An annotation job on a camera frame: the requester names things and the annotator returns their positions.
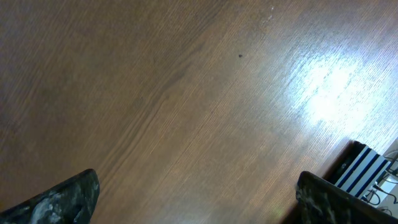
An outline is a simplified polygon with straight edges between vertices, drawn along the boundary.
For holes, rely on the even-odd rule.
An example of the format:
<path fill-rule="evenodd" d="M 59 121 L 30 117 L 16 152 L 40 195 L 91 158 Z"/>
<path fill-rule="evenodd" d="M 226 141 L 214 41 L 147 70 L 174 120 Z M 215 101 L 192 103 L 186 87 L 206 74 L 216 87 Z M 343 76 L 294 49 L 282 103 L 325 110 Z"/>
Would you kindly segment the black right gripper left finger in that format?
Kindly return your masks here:
<path fill-rule="evenodd" d="M 1 224 L 89 224 L 100 194 L 94 169 L 87 169 L 1 212 Z"/>

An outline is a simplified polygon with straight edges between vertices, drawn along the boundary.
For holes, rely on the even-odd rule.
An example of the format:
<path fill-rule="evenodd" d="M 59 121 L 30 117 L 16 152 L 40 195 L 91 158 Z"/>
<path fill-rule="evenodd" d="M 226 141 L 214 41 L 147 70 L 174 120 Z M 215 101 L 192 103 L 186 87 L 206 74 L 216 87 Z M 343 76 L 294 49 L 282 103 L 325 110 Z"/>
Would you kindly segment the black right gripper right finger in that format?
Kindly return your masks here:
<path fill-rule="evenodd" d="M 397 224 L 397 218 L 309 171 L 303 171 L 298 178 L 296 199 L 304 224 Z"/>

